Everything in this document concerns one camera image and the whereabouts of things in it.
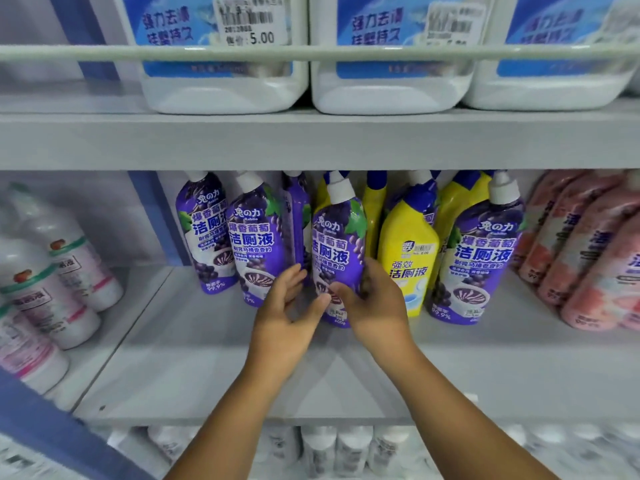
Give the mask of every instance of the metal bar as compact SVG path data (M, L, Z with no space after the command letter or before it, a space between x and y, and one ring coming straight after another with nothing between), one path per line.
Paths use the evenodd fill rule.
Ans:
M459 59L640 58L640 44L476 45L472 47L262 46L145 47L137 45L0 45L0 61L447 61Z

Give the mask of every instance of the white shelf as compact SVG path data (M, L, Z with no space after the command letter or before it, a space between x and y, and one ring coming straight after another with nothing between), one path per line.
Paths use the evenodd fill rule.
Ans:
M241 370L255 310L239 286L200 290L176 268L75 409L94 424L201 424ZM640 334L574 330L509 273L482 322L412 321L425 354L494 420L640 417ZM321 324L269 419L409 424L396 389L350 330Z
M89 389L169 276L171 268L143 266L116 268L113 271L125 287L124 296L116 305L100 314L102 325L91 339L65 352L71 360L69 370L57 386L45 395L64 411L71 411Z
M151 112L134 83L0 87L0 170L635 168L640 99L588 112Z

